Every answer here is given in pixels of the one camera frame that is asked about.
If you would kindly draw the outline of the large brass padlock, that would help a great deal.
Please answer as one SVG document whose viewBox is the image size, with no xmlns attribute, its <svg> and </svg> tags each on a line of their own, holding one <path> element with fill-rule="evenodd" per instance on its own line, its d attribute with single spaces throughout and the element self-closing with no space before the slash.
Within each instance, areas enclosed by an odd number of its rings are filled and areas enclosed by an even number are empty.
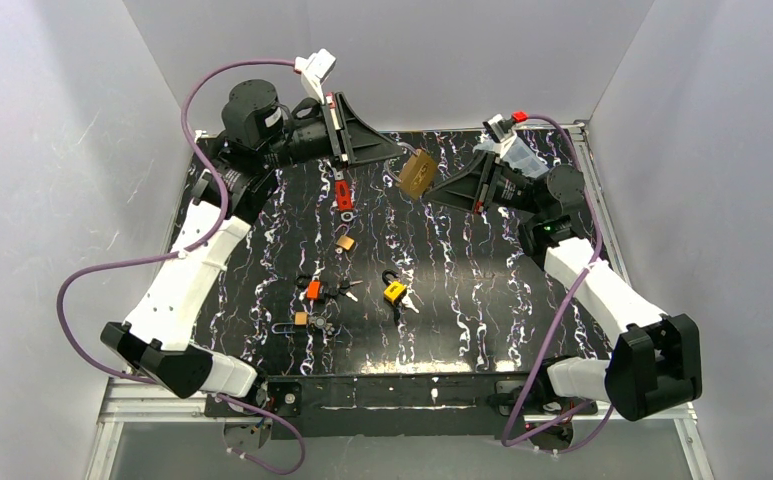
<svg viewBox="0 0 773 480">
<path fill-rule="evenodd" d="M 407 162 L 400 173 L 395 173 L 390 160 L 387 160 L 384 171 L 404 194 L 418 201 L 433 186 L 437 163 L 424 149 L 413 147 L 403 141 L 399 141 L 398 145 L 409 154 Z"/>
</svg>

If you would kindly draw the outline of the yellow padlock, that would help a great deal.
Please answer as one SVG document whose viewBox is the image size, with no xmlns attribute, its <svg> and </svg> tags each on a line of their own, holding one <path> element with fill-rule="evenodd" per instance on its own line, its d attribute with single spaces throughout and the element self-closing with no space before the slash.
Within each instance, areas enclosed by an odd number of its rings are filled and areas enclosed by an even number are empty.
<svg viewBox="0 0 773 480">
<path fill-rule="evenodd" d="M 400 276 L 395 270 L 384 270 L 381 279 L 385 285 L 384 299 L 390 305 L 397 307 L 406 296 L 407 286 L 401 282 Z"/>
</svg>

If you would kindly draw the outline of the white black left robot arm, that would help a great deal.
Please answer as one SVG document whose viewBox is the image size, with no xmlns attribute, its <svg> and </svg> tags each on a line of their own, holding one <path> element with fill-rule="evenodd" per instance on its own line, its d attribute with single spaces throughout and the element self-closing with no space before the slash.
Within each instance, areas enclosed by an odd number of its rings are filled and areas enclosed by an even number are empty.
<svg viewBox="0 0 773 480">
<path fill-rule="evenodd" d="M 180 398 L 246 398 L 260 384 L 252 364 L 194 344 L 192 330 L 229 257 L 277 190 L 277 171 L 320 160 L 342 171 L 403 151 L 362 121 L 341 92 L 288 110 L 272 83 L 247 80 L 232 88 L 221 119 L 208 152 L 212 166 L 194 185 L 172 258 L 127 317 L 101 333 L 133 369 Z"/>
</svg>

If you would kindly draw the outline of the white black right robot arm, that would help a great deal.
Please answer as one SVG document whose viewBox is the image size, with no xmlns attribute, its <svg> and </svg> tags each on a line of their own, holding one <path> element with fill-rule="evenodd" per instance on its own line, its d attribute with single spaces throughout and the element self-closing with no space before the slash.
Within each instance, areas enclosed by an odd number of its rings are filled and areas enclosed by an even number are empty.
<svg viewBox="0 0 773 480">
<path fill-rule="evenodd" d="M 636 421 L 701 397 L 697 324 L 645 300 L 579 231 L 573 217 L 586 198 L 575 167 L 558 165 L 530 177 L 479 150 L 424 197 L 471 213 L 493 205 L 527 213 L 518 229 L 524 254 L 573 295 L 610 341 L 606 361 L 571 356 L 542 361 L 531 387 L 520 391 L 527 403 L 542 408 L 573 398 L 601 401 Z"/>
</svg>

